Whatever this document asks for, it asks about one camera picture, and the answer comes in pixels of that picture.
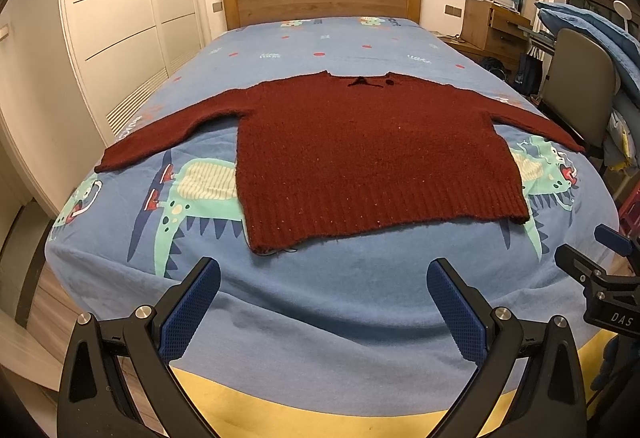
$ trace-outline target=bed sheet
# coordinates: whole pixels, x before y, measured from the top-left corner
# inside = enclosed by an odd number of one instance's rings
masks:
[[[409,74],[535,111],[411,21],[331,18],[258,24],[215,39],[120,137],[228,88],[324,70]],[[546,321],[562,313],[579,347],[596,328],[582,321],[581,288],[555,267],[553,254],[568,243],[606,266],[610,252],[593,230],[600,223],[618,227],[609,193],[582,155],[512,127],[495,128],[523,177],[532,212],[525,226],[459,219],[254,255],[234,196],[237,122],[225,119],[133,167],[88,176],[54,224],[47,261],[71,297],[105,319],[155,303],[201,256],[213,257],[222,287],[185,355],[172,363],[184,375],[313,414],[444,410],[475,365],[460,357],[428,294],[428,264],[446,257],[492,305],[520,318]],[[450,164],[458,164],[455,153]],[[159,191],[151,194],[158,208],[144,211],[152,189]],[[219,211],[194,217],[172,204],[202,194],[218,195]],[[508,390],[522,367],[518,362]]]

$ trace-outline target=gray chair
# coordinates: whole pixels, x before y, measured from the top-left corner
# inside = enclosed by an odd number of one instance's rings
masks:
[[[588,37],[564,28],[542,88],[540,110],[563,124],[590,155],[602,143],[620,76],[609,54]]]

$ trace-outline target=red sweater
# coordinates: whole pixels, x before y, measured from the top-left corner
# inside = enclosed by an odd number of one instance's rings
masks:
[[[240,118],[236,183],[258,253],[456,217],[524,223],[520,173],[492,121],[582,150],[548,119],[471,90],[322,72],[207,98],[109,147],[95,170],[127,167],[223,116]]]

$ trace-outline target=white wardrobe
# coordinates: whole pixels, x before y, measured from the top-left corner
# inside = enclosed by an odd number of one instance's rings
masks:
[[[84,99],[109,145],[204,45],[195,0],[60,0]]]

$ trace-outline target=sweater sleeve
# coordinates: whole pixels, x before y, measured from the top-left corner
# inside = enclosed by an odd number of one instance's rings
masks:
[[[175,147],[206,121],[224,116],[245,116],[255,109],[263,85],[230,89],[145,125],[107,147],[95,172],[129,167],[140,160]]]
[[[546,117],[499,100],[494,100],[493,98],[482,95],[478,96],[482,99],[478,101],[481,108],[486,110],[491,119],[496,123],[512,125],[531,134],[543,136],[554,142],[561,143],[575,152],[584,151],[584,147],[576,143],[567,131]]]

